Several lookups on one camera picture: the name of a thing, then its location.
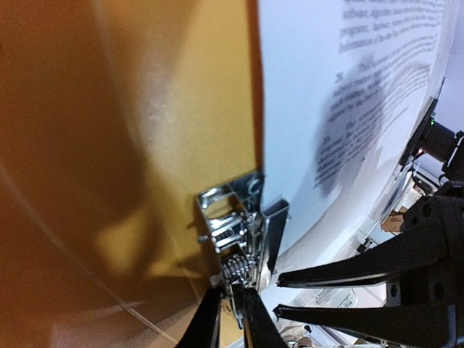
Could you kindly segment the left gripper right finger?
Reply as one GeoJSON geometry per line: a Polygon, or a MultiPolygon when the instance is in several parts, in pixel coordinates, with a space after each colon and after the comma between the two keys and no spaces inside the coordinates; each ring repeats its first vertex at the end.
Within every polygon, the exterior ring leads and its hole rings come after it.
{"type": "Polygon", "coordinates": [[[287,348],[260,295],[254,288],[241,290],[244,318],[244,346],[247,348],[287,348]]]}

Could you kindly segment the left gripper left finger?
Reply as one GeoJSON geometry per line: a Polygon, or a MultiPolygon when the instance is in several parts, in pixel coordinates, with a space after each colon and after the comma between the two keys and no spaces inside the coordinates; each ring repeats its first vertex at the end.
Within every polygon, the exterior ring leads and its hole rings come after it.
{"type": "Polygon", "coordinates": [[[176,348],[220,347],[220,314],[223,287],[211,288],[196,309],[176,348]]]}

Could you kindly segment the chrome folder spring clip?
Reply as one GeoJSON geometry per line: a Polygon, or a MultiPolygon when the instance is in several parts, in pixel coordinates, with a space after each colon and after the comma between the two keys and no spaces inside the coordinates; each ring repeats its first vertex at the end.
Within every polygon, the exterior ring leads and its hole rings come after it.
{"type": "Polygon", "coordinates": [[[264,175],[246,175],[199,193],[196,198],[220,262],[225,298],[239,328],[244,327],[242,288],[266,289],[276,269],[289,203],[280,199],[261,208],[264,175]]]}

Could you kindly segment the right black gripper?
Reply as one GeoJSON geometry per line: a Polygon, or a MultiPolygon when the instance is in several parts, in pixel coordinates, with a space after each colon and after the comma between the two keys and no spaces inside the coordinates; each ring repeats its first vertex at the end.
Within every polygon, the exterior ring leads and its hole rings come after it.
{"type": "Polygon", "coordinates": [[[463,346],[463,185],[445,184],[404,215],[402,234],[349,259],[282,273],[277,286],[311,289],[394,279],[395,307],[312,308],[283,304],[278,318],[328,326],[413,347],[463,346]]]}

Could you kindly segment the orange file folder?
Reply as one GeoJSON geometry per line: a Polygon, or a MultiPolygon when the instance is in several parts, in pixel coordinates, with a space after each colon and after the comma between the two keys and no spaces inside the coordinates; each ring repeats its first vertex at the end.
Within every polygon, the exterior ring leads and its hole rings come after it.
{"type": "Polygon", "coordinates": [[[261,156],[255,1],[3,1],[1,345],[175,347],[261,156]]]}

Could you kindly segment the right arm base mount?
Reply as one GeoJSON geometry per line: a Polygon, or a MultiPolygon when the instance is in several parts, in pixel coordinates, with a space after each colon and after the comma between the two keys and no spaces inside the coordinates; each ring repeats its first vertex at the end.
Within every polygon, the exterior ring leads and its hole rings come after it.
{"type": "Polygon", "coordinates": [[[409,170],[415,184],[427,194],[439,189],[443,180],[463,181],[463,132],[454,132],[436,121],[437,104],[438,99],[432,98],[399,159],[399,166],[409,170]],[[440,173],[420,163],[425,154],[442,164],[440,173]]]}

